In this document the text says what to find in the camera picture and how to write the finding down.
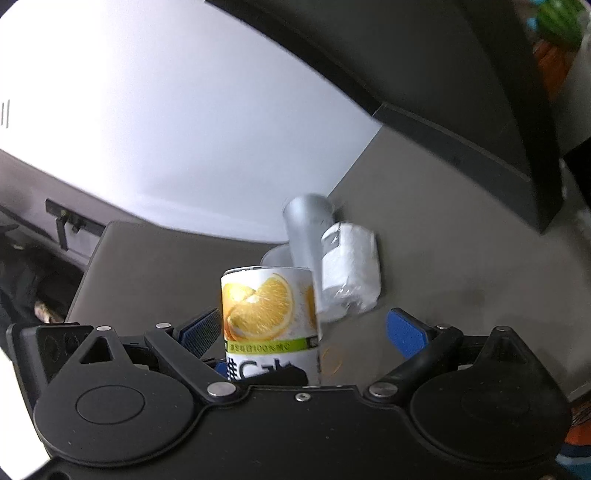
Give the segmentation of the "orange label plastic cup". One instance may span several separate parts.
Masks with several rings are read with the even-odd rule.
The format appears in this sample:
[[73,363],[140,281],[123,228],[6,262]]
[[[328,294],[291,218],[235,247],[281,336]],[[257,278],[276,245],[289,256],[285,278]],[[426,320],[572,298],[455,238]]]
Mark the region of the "orange label plastic cup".
[[228,379],[242,381],[293,366],[308,385],[321,383],[311,271],[252,266],[221,277],[222,330]]

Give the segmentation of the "clear tall plastic cup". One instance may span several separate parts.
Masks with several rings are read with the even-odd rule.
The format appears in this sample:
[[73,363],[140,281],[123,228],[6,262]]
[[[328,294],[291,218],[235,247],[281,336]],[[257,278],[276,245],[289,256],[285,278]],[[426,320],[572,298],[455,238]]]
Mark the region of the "clear tall plastic cup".
[[291,268],[294,266],[288,244],[277,245],[271,248],[260,260],[260,265],[270,268]]

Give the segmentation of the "frosted grey tall cup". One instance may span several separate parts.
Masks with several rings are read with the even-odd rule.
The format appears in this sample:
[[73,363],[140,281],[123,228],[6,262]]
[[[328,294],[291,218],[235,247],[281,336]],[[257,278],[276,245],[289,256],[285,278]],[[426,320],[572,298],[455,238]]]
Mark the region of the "frosted grey tall cup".
[[294,266],[318,276],[322,268],[322,235],[335,223],[329,199],[318,194],[294,197],[283,209]]

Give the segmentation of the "orange rubber band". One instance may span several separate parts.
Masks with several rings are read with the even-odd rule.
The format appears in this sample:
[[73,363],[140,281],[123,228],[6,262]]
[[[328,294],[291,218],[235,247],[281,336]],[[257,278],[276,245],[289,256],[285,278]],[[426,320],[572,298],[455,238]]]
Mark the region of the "orange rubber band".
[[325,377],[334,376],[342,368],[342,353],[338,347],[323,347],[320,359],[322,375]]

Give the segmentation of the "watermelon toy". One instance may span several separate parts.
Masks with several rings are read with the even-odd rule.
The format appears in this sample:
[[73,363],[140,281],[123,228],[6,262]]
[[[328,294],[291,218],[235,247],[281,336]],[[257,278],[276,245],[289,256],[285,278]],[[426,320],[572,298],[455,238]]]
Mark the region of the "watermelon toy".
[[539,0],[534,17],[527,19],[528,27],[542,39],[567,51],[576,51],[583,41],[589,21],[589,11],[581,1]]

